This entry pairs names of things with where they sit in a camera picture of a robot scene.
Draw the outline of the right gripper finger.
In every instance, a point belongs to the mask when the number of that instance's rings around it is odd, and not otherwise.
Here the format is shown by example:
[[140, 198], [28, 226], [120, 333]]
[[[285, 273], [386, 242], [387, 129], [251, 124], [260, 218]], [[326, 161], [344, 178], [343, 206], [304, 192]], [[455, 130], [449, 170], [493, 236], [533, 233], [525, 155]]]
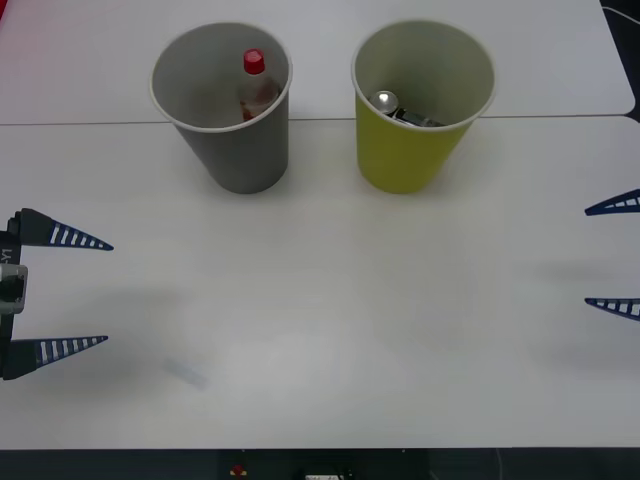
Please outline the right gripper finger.
[[631, 319], [640, 320], [639, 298], [593, 298], [588, 297], [585, 303], [607, 313]]
[[587, 216], [639, 213], [640, 189], [634, 189], [596, 203], [585, 210]]

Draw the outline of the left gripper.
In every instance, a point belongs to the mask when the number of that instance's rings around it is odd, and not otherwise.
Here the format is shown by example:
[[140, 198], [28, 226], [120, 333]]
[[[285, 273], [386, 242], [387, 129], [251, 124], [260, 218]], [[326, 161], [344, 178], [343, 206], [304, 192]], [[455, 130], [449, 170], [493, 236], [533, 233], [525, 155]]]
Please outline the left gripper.
[[91, 234], [61, 223], [39, 211], [19, 211], [19, 238], [10, 226], [1, 231], [1, 379], [30, 374], [97, 346], [108, 336], [11, 340], [14, 316], [23, 300], [23, 276], [19, 273], [21, 245], [51, 248], [113, 250]]

